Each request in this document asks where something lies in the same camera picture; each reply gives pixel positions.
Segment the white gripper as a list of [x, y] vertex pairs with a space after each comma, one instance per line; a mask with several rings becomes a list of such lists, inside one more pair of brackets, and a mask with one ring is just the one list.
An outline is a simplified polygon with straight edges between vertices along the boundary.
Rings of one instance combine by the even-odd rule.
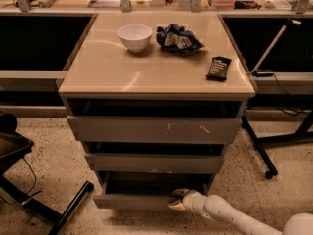
[[168, 207], [174, 211], [193, 212], [197, 214], [207, 214], [205, 203], [207, 197], [195, 190], [188, 190], [185, 188], [176, 189], [172, 192], [174, 196], [183, 197], [182, 202], [176, 200], [168, 204]]

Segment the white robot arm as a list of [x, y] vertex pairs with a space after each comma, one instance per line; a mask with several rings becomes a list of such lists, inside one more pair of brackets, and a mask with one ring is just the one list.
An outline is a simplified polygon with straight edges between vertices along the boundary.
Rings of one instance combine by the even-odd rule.
[[175, 211], [193, 212], [218, 224], [230, 224], [243, 235], [313, 235], [313, 214], [299, 213], [288, 219], [282, 231], [236, 210], [224, 198], [205, 196], [196, 190], [176, 189], [176, 200], [168, 206]]

